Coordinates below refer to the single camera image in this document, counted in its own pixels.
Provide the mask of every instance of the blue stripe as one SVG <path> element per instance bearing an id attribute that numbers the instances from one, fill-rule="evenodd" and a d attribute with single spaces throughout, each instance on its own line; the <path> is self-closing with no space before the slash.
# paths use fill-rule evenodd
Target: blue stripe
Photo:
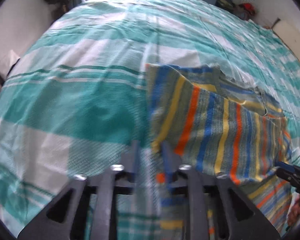
<path id="1" fill-rule="evenodd" d="M 203 139 L 200 145 L 199 154 L 197 157 L 197 165 L 196 169 L 198 171 L 202 171 L 202 162 L 206 152 L 207 144 L 211 136 L 211 128 L 212 128 L 212 118 L 213 118 L 213 108 L 214 108 L 214 100 L 216 95 L 214 93 L 210 93 L 209 104 L 207 109 L 207 119 L 204 127 Z"/>
<path id="2" fill-rule="evenodd" d="M 269 95 L 268 93 L 265 93 L 265 95 L 266 95 L 266 98 L 267 98 L 269 101 L 271 101 L 271 103 L 272 103 L 275 107 L 280 108 L 279 102 L 278 102 L 277 100 L 275 100 L 275 98 L 274 98 L 273 96 Z"/>
<path id="3" fill-rule="evenodd" d="M 268 114 L 274 115 L 276 118 L 277 118 L 277 117 L 282 117 L 282 116 L 284 116 L 284 115 L 283 115 L 283 112 L 277 112 L 277 111 L 272 110 L 272 109 L 270 109 L 270 108 L 267 108 L 267 113 L 268 113 Z"/>
<path id="4" fill-rule="evenodd" d="M 256 94 L 254 91 L 245 90 L 244 88 L 242 88 L 242 89 L 235 88 L 233 86 L 229 86 L 229 85 L 226 85 L 226 84 L 223 84 L 223 83 L 220 83 L 220 87 L 224 88 L 224 89 L 227 89 L 227 90 L 230 90 L 230 91 L 233 91 L 233 92 L 236 92 L 238 94 L 246 94 L 246 95 Z"/>
<path id="5" fill-rule="evenodd" d="M 251 123 L 251 116 L 250 112 L 246 111 L 247 113 L 247 122 L 248 122 L 248 135 L 247 135 L 247 163 L 246 169 L 244 172 L 244 177 L 249 177 L 249 169 L 250 169 L 250 147 L 251 147 L 251 134 L 252 134 L 252 123 Z"/>
<path id="6" fill-rule="evenodd" d="M 290 142 L 288 141 L 288 139 L 286 138 L 286 136 L 283 136 L 283 140 L 287 143 L 287 154 L 288 154 L 288 160 L 291 159 L 291 155 L 292 155 L 292 151 L 291 151 L 291 147 L 290 147 Z"/>
<path id="7" fill-rule="evenodd" d="M 262 210 L 263 214 L 267 214 L 268 212 L 270 212 L 274 208 L 274 205 L 279 203 L 279 201 L 282 200 L 282 198 L 285 197 L 287 195 L 287 192 L 289 191 L 285 188 L 285 186 L 283 186 L 283 188 L 281 188 L 279 190 L 281 191 L 281 193 L 279 195 L 278 195 L 278 193 L 277 193 L 277 195 L 276 194 L 273 195 L 273 197 L 272 197 L 273 201 L 267 206 L 266 209 Z"/>
<path id="8" fill-rule="evenodd" d="M 185 202 L 184 197 L 167 197 L 161 199 L 161 207 L 170 207 L 170 206 L 176 206 L 176 205 L 183 205 Z"/>
<path id="9" fill-rule="evenodd" d="M 163 90 L 163 87 L 165 85 L 165 80 L 167 77 L 167 74 L 169 72 L 169 67 L 159 67 L 157 70 L 157 76 L 156 79 L 154 81 L 154 87 L 152 90 L 152 98 L 151 98 L 151 106 L 150 106 L 150 115 L 151 116 L 155 110 L 155 108 L 157 107 L 158 102 L 161 99 L 161 93 Z"/>

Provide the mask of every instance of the black bracket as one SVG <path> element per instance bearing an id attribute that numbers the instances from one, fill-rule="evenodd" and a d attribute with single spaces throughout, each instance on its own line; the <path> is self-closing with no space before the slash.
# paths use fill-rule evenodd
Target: black bracket
<path id="1" fill-rule="evenodd" d="M 276 175 L 290 182 L 291 186 L 296 188 L 296 192 L 300 193 L 300 167 L 284 162 L 277 162 L 276 166 L 279 167 L 276 171 Z"/>
<path id="2" fill-rule="evenodd" d="M 81 240 L 84 238 L 91 194 L 97 194 L 90 239 L 117 239 L 116 195 L 130 195 L 135 187 L 139 142 L 132 141 L 129 153 L 119 164 L 102 174 L 77 174 L 20 232 L 18 240 Z"/>
<path id="3" fill-rule="evenodd" d="M 207 194 L 212 199 L 215 239 L 275 240 L 280 234 L 225 174 L 210 176 L 182 164 L 167 142 L 161 152 L 169 189 L 172 194 L 186 195 L 189 212 L 185 217 L 186 240 L 209 240 Z"/>

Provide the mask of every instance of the folded clothes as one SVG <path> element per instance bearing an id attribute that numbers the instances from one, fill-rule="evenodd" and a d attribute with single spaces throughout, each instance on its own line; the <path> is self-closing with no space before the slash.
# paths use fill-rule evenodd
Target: folded clothes
<path id="1" fill-rule="evenodd" d="M 153 151 L 167 140 L 198 171 L 228 174 L 280 232 L 291 196 L 290 185 L 274 176 L 274 163 L 289 162 L 291 140 L 279 103 L 218 67 L 149 64 L 147 86 Z M 157 161 L 163 229 L 180 234 L 185 202 L 169 195 Z"/>

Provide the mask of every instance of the bolt head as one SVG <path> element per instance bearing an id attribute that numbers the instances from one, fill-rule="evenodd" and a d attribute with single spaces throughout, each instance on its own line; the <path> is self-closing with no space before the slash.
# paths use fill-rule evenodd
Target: bolt head
<path id="1" fill-rule="evenodd" d="M 181 171 L 189 171 L 191 169 L 191 165 L 188 165 L 188 164 L 181 164 L 179 166 L 179 170 Z"/>
<path id="2" fill-rule="evenodd" d="M 124 170 L 124 166 L 121 164 L 113 164 L 110 166 L 110 169 L 113 171 L 123 171 Z"/>
<path id="3" fill-rule="evenodd" d="M 79 173 L 79 174 L 76 174 L 76 175 L 74 176 L 74 179 L 80 180 L 80 181 L 84 181 L 84 180 L 87 179 L 87 175 L 82 174 L 82 173 Z"/>
<path id="4" fill-rule="evenodd" d="M 219 172 L 217 175 L 216 175 L 217 179 L 226 179 L 228 178 L 228 175 L 227 174 L 224 174 L 222 172 Z"/>

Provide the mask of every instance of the wrinkled sheet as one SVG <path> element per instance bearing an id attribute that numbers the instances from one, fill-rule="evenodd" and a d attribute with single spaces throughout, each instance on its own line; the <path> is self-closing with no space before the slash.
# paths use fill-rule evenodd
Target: wrinkled sheet
<path id="1" fill-rule="evenodd" d="M 14 235 L 80 172 L 98 174 L 141 141 L 123 239 L 160 236 L 146 63 L 218 65 L 272 95 L 300 165 L 300 63 L 271 31 L 200 0 L 88 0 L 20 59 L 0 93 L 0 218 Z"/>

